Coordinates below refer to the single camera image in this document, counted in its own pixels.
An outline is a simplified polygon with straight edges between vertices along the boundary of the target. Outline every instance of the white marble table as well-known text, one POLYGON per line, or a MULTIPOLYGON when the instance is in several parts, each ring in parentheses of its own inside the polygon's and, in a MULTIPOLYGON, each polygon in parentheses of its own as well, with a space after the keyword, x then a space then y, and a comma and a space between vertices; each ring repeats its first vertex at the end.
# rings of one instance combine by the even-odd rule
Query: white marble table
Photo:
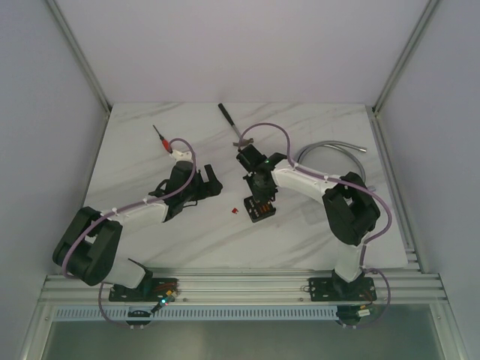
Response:
MULTIPOLYGON (((367 185, 391 205, 386 178, 363 105, 321 103, 226 103, 242 131, 257 122, 287 129, 292 153, 320 140, 342 140, 368 148, 358 154, 367 185)), ((277 214, 252 223, 243 207, 251 195, 235 159, 233 129, 216 103, 117 103, 106 129, 85 204, 104 210, 141 200, 170 177, 173 160, 161 147, 155 124, 167 138, 182 137, 196 152, 198 166, 211 164, 223 184, 220 196, 161 225, 147 226, 124 237, 118 255, 147 266, 166 268, 332 269, 337 241, 330 233, 323 206, 291 190, 280 189, 277 214)), ((285 152, 284 135, 273 127, 257 127, 248 137, 267 156, 285 152)), ((178 143, 178 150, 186 148, 178 143)), ((350 159, 331 149, 309 154, 305 164, 326 173, 356 171, 350 159)), ((381 229, 386 215, 377 223, 381 229)), ((407 264, 397 221, 368 248, 366 265, 397 268, 407 264)))

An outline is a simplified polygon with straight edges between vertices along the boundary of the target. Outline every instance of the red screwdriver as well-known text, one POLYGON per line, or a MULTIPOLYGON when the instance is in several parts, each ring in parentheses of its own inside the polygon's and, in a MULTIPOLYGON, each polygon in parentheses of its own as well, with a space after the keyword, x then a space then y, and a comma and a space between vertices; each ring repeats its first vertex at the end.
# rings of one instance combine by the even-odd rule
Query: red screwdriver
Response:
POLYGON ((153 128, 155 129, 155 131, 157 131, 157 134, 160 137, 160 140, 161 140, 162 145, 165 148, 165 150, 167 150, 170 154, 172 154, 172 149, 170 148, 170 145, 169 145, 168 141, 165 140, 165 138, 162 136, 160 131, 158 131, 158 129, 155 125, 153 125, 153 128))

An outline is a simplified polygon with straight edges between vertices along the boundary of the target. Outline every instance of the mounting plate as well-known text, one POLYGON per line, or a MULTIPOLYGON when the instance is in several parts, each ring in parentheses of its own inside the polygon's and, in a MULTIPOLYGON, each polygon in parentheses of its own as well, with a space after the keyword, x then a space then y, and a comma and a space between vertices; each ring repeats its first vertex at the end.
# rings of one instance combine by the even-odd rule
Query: mounting plate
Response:
POLYGON ((311 277, 308 279, 308 292, 312 302, 374 302, 377 300, 374 279, 363 277, 358 279, 355 290, 341 297, 333 287, 331 277, 311 277))
POLYGON ((174 277, 157 277, 151 279, 151 289, 146 295, 143 295, 137 289, 129 289, 122 285, 113 285, 110 289, 110 302, 158 302, 167 297, 167 291, 177 288, 178 279, 174 277))

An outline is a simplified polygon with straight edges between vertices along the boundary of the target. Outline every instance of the white wall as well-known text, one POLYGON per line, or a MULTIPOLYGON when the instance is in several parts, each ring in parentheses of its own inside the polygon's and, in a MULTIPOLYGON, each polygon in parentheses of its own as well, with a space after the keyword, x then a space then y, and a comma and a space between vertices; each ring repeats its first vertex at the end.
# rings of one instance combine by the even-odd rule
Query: white wall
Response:
POLYGON ((386 104, 406 203, 480 359, 480 1, 444 1, 386 104))
POLYGON ((374 104, 427 0, 58 0, 111 102, 374 104))
POLYGON ((103 111, 42 1, 0 3, 0 357, 17 359, 103 111))

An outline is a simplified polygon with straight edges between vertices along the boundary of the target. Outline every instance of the gray flexible tube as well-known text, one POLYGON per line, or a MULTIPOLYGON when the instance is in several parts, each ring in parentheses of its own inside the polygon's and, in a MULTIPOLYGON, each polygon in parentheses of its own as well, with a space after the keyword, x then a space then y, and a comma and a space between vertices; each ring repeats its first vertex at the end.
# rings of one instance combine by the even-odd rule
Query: gray flexible tube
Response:
POLYGON ((367 181, 367 174, 365 173, 365 168, 363 167, 360 160, 350 151, 345 150, 344 147, 349 149, 354 149, 358 152, 367 152, 367 149, 362 146, 350 144, 348 142, 337 141, 337 140, 326 140, 326 141, 315 142, 313 144, 310 144, 301 148, 294 157, 295 161, 301 164, 302 161, 305 159, 305 156, 307 156, 309 152, 319 147, 325 147, 325 148, 337 150, 338 152, 341 152, 342 154, 350 158, 350 160, 352 160, 360 170, 361 180, 363 180, 363 182, 367 181))

